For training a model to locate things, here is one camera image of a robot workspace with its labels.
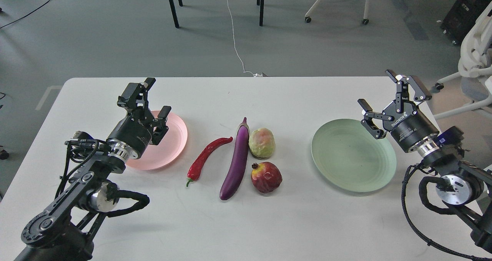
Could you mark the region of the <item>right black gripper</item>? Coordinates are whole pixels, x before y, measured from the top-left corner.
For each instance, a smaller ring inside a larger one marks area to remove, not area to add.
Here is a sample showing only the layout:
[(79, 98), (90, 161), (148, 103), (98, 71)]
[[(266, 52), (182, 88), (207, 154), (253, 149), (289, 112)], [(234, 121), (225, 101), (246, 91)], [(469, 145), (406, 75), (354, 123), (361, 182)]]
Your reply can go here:
[[(431, 121), (417, 110), (420, 103), (432, 99), (432, 94), (417, 76), (396, 74), (393, 70), (386, 70), (386, 74), (396, 84), (393, 106), (385, 108), (385, 114), (382, 114), (374, 112), (365, 99), (358, 99), (363, 115), (361, 124), (376, 140), (385, 138), (387, 130), (399, 147), (410, 153), (416, 143), (439, 133)], [(373, 119), (385, 121), (385, 130), (378, 128)]]

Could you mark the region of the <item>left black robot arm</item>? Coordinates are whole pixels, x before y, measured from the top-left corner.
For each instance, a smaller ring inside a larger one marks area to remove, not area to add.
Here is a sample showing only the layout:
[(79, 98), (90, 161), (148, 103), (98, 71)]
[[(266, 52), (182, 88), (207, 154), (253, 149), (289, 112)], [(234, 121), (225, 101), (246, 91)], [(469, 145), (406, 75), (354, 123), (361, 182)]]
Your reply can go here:
[(168, 131), (170, 106), (157, 116), (149, 109), (148, 92), (155, 78), (130, 83), (117, 105), (126, 116), (106, 140), (95, 140), (78, 131), (65, 142), (66, 165), (55, 199), (23, 228), (26, 247), (17, 261), (88, 261), (93, 257), (93, 240), (106, 218), (130, 214), (146, 207), (145, 194), (121, 190), (108, 179), (121, 174), (129, 159), (140, 159), (149, 145), (158, 145)]

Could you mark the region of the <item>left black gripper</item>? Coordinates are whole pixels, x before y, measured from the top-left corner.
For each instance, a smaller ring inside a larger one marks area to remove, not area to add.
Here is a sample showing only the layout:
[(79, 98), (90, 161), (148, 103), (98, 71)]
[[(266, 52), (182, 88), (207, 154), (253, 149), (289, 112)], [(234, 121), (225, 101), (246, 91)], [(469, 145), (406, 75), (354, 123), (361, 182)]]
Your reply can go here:
[(148, 145), (160, 144), (169, 130), (166, 123), (171, 106), (163, 106), (160, 111), (149, 110), (148, 92), (155, 81), (155, 78), (146, 78), (144, 82), (129, 83), (118, 96), (118, 107), (128, 113), (110, 133), (108, 144), (124, 143), (136, 156), (142, 156)]

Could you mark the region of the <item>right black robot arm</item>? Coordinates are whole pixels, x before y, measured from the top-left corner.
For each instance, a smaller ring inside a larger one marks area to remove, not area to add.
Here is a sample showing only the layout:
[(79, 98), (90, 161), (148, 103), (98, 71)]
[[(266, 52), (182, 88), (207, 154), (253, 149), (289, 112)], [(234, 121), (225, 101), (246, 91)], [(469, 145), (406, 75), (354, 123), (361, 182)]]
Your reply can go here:
[(418, 185), (422, 205), (440, 215), (455, 215), (471, 228), (471, 239), (477, 247), (491, 252), (491, 205), (482, 214), (468, 207), (483, 195), (491, 197), (491, 171), (482, 170), (464, 160), (463, 132), (457, 127), (441, 133), (420, 110), (419, 104), (432, 94), (416, 76), (386, 70), (396, 85), (395, 99), (382, 112), (374, 112), (364, 99), (362, 126), (377, 140), (390, 134), (405, 153), (418, 153), (422, 161), (410, 165), (401, 186), (401, 206), (411, 229), (428, 245), (445, 253), (472, 261), (478, 256), (462, 254), (438, 244), (424, 235), (411, 221), (406, 207), (407, 184), (416, 171), (424, 173)]

